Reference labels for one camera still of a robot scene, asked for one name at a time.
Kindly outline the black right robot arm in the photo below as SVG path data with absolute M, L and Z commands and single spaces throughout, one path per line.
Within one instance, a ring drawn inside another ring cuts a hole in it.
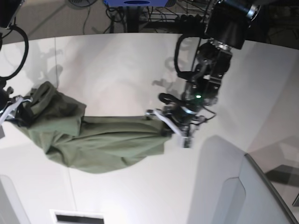
M 23 5 L 23 0 L 1 0 L 0 1 L 0 28 L 7 29 L 9 31 L 15 31 L 23 37 L 24 40 L 24 54 L 20 65 L 17 69 L 9 76 L 0 77 L 0 109 L 4 109 L 9 101 L 9 94 L 4 91 L 4 87 L 7 84 L 7 81 L 14 78 L 23 68 L 29 50 L 28 36 L 23 29 L 18 27 L 14 20 L 16 14 Z

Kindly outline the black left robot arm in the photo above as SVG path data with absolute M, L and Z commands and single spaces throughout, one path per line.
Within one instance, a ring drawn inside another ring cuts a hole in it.
M 162 116 L 166 118 L 162 135 L 171 136 L 177 131 L 191 137 L 191 127 L 198 128 L 208 118 L 199 116 L 201 110 L 217 103 L 223 76 L 230 67 L 231 49 L 241 49 L 252 21 L 259 13 L 261 5 L 255 0 L 219 0 L 204 23 L 204 31 L 198 37 L 207 42 L 199 45 L 194 56 L 195 68 L 181 71 L 178 54 L 182 41 L 195 37 L 183 34 L 179 37 L 174 56 L 177 76 L 186 81 L 181 98 L 161 93 L 158 98 L 165 104 Z

